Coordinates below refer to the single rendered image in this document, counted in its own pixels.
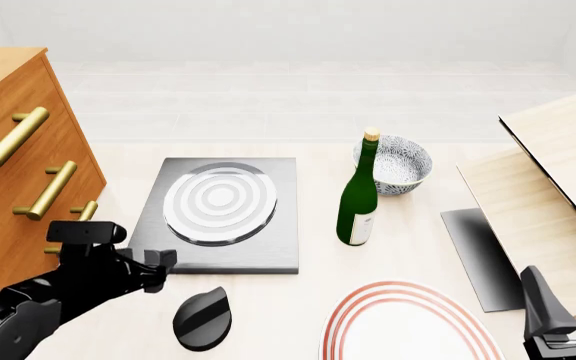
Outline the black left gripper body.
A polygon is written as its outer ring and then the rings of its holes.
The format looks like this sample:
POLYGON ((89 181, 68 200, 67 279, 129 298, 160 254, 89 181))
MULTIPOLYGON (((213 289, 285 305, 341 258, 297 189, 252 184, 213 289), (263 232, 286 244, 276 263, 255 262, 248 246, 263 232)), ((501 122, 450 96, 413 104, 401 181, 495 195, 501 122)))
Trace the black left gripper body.
POLYGON ((166 277, 168 268, 164 266, 148 266, 145 263, 139 263, 133 259, 133 250, 131 248, 120 248, 116 250, 120 260, 126 263, 129 277, 131 281, 138 284, 139 289, 142 288, 143 277, 166 277))

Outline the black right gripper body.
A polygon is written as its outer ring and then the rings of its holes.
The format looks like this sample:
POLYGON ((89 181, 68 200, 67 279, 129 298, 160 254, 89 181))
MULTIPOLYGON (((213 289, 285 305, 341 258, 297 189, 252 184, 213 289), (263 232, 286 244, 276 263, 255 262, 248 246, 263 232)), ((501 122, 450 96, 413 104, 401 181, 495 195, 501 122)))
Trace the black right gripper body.
POLYGON ((576 360, 576 339, 567 335, 524 335, 530 360, 576 360))

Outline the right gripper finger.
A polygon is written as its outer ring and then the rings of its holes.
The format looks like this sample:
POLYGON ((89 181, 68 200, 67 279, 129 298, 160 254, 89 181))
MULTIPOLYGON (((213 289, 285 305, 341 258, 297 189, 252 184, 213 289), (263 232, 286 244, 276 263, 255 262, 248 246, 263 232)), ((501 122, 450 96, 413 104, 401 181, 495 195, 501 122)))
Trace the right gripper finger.
POLYGON ((525 302, 525 340, 576 331, 576 318, 559 302, 536 266, 527 266, 520 279, 525 302))

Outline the flat black stove plate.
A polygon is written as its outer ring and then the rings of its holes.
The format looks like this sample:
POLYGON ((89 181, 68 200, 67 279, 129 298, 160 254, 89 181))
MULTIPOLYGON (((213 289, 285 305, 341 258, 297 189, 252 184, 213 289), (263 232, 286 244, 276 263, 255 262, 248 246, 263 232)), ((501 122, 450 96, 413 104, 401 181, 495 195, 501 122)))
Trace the flat black stove plate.
POLYGON ((128 246, 176 274, 298 273, 295 158, 165 158, 128 246))

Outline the pale wooden box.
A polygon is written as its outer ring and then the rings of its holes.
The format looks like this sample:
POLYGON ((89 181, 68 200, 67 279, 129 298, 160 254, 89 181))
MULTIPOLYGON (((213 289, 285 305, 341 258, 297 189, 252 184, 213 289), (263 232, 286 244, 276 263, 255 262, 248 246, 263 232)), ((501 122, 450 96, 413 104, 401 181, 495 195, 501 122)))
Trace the pale wooden box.
POLYGON ((515 271, 536 266, 576 317, 576 94, 499 122, 515 146, 457 168, 515 271))

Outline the white plate with red rings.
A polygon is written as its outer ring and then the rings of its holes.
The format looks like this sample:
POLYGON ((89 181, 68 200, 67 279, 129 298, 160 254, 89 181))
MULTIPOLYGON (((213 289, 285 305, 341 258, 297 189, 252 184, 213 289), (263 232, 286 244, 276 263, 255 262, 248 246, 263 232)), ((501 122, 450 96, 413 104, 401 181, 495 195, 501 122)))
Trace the white plate with red rings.
POLYGON ((505 360, 483 323, 438 290, 375 281, 339 299, 318 360, 505 360))

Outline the blue patterned bowl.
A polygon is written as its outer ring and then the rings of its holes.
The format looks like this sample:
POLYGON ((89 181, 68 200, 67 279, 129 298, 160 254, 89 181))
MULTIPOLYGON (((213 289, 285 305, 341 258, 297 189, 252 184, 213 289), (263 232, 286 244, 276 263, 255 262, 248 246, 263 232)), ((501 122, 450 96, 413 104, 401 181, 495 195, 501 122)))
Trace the blue patterned bowl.
POLYGON ((373 166, 377 193, 407 194, 430 175, 433 161, 418 143, 396 135, 380 136, 373 166))

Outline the green wine bottle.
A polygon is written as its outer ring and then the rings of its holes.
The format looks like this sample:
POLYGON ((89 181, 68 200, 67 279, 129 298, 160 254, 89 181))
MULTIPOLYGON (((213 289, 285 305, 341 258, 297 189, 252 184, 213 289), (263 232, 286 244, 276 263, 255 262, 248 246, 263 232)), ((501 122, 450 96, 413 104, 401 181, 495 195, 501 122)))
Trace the green wine bottle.
POLYGON ((377 128, 365 128, 355 173, 341 195, 336 234, 345 245, 363 245, 374 224, 378 200, 373 169, 379 138, 377 128))

